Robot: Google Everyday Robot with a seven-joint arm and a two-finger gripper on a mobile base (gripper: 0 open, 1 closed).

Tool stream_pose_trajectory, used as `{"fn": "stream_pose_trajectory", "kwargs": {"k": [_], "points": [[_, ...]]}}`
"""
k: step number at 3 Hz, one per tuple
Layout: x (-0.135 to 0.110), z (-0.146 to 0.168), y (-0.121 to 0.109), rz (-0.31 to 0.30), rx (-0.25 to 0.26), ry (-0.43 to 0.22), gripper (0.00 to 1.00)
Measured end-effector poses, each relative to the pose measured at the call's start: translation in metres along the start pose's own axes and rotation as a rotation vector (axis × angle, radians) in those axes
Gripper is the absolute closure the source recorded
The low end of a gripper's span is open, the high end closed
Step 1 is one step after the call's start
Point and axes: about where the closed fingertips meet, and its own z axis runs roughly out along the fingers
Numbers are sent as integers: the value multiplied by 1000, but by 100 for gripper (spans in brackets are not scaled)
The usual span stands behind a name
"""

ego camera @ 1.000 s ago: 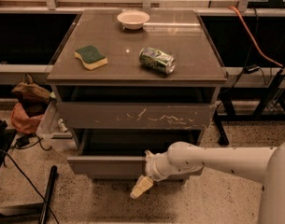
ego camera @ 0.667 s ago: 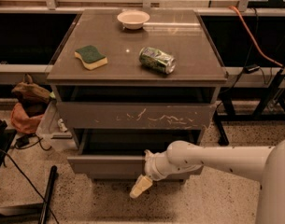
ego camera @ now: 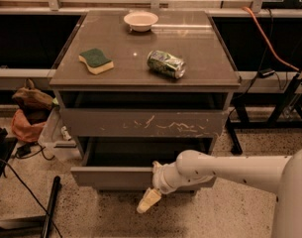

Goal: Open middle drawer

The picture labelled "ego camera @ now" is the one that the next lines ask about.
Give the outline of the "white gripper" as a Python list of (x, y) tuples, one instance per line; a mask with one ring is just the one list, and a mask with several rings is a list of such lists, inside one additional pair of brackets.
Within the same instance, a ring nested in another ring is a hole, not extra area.
[(176, 163), (162, 165), (158, 161), (153, 161), (152, 185), (154, 188), (149, 187), (140, 200), (138, 213), (147, 212), (161, 200), (162, 194), (170, 194), (181, 187), (188, 186), (189, 180), (179, 172)]

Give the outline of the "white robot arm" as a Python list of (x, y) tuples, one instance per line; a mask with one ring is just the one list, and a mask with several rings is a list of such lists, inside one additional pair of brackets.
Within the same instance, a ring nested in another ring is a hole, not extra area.
[(292, 156), (256, 157), (214, 157), (183, 151), (171, 164), (153, 163), (152, 186), (139, 202), (137, 212), (148, 211), (164, 194), (210, 178), (275, 194), (271, 238), (302, 238), (302, 150)]

